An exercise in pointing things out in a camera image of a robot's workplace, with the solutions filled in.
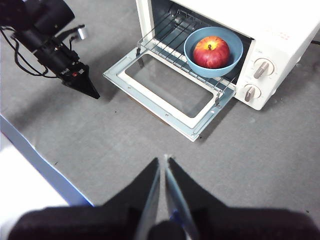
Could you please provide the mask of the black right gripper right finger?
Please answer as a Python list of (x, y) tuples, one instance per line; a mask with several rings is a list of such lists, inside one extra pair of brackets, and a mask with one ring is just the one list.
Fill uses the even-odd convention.
[(170, 217), (192, 240), (318, 240), (306, 214), (281, 208), (231, 207), (202, 188), (173, 159), (167, 159)]

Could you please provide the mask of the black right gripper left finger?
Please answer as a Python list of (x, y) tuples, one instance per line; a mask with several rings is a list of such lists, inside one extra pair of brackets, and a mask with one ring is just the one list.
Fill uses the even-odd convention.
[(47, 207), (23, 214), (10, 240), (145, 240), (156, 221), (160, 164), (154, 158), (124, 189), (98, 206)]

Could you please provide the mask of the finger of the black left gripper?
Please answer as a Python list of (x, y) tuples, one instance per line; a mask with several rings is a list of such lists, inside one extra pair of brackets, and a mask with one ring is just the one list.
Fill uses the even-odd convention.
[(88, 76), (65, 76), (62, 80), (62, 84), (80, 93), (88, 95), (94, 99), (100, 98), (99, 93), (97, 92), (96, 88), (94, 87), (93, 83), (91, 82)]

